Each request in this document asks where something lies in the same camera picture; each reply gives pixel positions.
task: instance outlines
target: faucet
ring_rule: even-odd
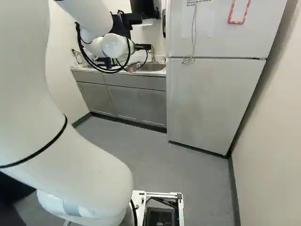
[[[151,45],[151,49],[148,52],[151,54],[151,61],[152,62],[156,62],[156,59],[155,59],[155,48],[153,47],[153,45]]]

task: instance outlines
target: refrigerator door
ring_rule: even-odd
[[[167,62],[168,139],[226,155],[265,60]]]
[[[187,0],[167,1],[167,57],[187,56],[192,53],[193,10],[183,17]],[[234,8],[233,13],[244,14],[247,1],[236,0],[241,9]],[[232,3],[233,0],[201,0],[198,3],[194,56],[268,57],[286,0],[251,0],[244,24],[228,23]]]

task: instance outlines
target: gray floor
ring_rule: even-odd
[[[96,117],[77,127],[86,139],[131,169],[134,189],[182,192],[185,226],[234,226],[228,162],[169,144],[166,134]],[[16,204],[28,226],[62,226],[35,194]]]

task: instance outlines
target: baseboard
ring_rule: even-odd
[[[233,161],[232,161],[231,156],[228,159],[228,163],[229,163],[232,206],[233,206],[233,214],[234,214],[234,225],[240,226],[241,223],[240,223],[238,195],[237,195],[236,182],[235,182],[235,176],[234,176]]]
[[[83,122],[87,121],[91,116],[92,116],[91,113],[85,114],[83,117],[81,117],[80,119],[78,119],[76,122],[72,123],[72,126],[74,128],[78,127],[80,124],[82,124]]]
[[[201,148],[192,147],[192,146],[189,146],[189,145],[184,145],[184,144],[181,144],[181,143],[178,143],[178,142],[175,142],[175,141],[171,141],[171,140],[169,140],[168,142],[170,144],[173,144],[173,145],[178,145],[178,146],[181,146],[181,147],[185,147],[185,148],[188,148],[188,149],[191,149],[191,150],[194,150],[194,151],[198,151],[198,152],[201,152],[201,153],[204,153],[204,154],[209,154],[209,155],[212,155],[212,156],[215,156],[215,157],[219,157],[219,158],[222,158],[222,159],[226,159],[227,158],[225,155],[214,153],[214,152],[210,152],[210,151],[206,151],[206,150],[201,149]]]
[[[121,122],[123,124],[127,124],[127,125],[130,125],[130,126],[136,126],[136,127],[140,127],[140,128],[143,128],[143,129],[149,129],[149,130],[157,131],[157,132],[160,132],[160,133],[167,133],[167,129],[163,128],[163,127],[157,127],[157,126],[143,124],[143,123],[135,122],[135,121],[131,121],[131,120],[115,118],[115,117],[112,117],[112,116],[108,116],[108,115],[104,115],[104,114],[98,114],[98,113],[95,113],[95,112],[91,112],[91,115],[94,116],[94,117],[97,117],[97,118],[101,118],[101,119]]]

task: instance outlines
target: paper sign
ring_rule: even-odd
[[[213,11],[207,8],[198,8],[196,20],[193,23],[193,15],[195,10],[195,4],[203,2],[211,2],[212,0],[184,0],[182,6],[182,38],[191,38],[192,32],[195,35],[195,26],[197,27],[197,35],[206,36],[208,38],[213,36],[215,14]]]
[[[250,3],[251,0],[233,0],[228,23],[244,24]]]
[[[186,2],[186,6],[194,6],[196,3],[201,3],[201,2],[210,2],[212,0],[184,0]]]

